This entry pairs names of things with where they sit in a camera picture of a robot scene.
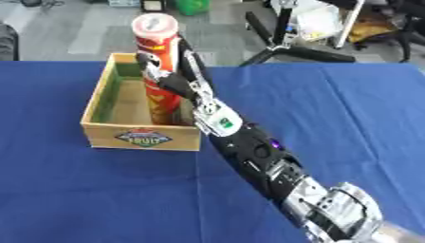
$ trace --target purple light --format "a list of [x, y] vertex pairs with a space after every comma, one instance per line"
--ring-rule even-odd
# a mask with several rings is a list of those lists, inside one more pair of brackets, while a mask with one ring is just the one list
[[277, 140], [271, 140], [271, 146], [273, 146], [273, 148], [276, 148], [276, 149], [279, 149], [279, 150], [284, 149], [282, 147], [281, 143], [279, 143], [279, 141], [277, 141]]

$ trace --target green bin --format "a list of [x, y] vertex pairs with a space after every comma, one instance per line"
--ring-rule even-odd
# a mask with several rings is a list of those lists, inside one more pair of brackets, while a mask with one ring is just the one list
[[210, 0], [177, 0], [177, 7], [184, 15], [194, 15], [207, 11]]

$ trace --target cardboard box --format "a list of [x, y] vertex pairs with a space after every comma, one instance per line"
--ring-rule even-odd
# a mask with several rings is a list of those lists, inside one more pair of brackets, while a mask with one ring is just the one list
[[[181, 110], [192, 109], [182, 100]], [[84, 111], [81, 125], [92, 147], [199, 151], [200, 133], [190, 125], [151, 122], [144, 82], [135, 54], [110, 56]]]

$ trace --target box label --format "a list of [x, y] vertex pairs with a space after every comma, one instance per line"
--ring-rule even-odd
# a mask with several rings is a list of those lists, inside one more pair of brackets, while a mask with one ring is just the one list
[[115, 138], [119, 140], [125, 140], [140, 147], [153, 147], [158, 144], [172, 140], [167, 136], [164, 136], [154, 130], [145, 128], [135, 128], [130, 131], [119, 134]]

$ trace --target can lid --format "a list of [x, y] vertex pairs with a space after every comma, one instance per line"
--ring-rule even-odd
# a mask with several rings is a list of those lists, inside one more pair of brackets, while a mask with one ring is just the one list
[[178, 21], [165, 13], [146, 13], [133, 20], [132, 29], [140, 38], [161, 42], [178, 32]]

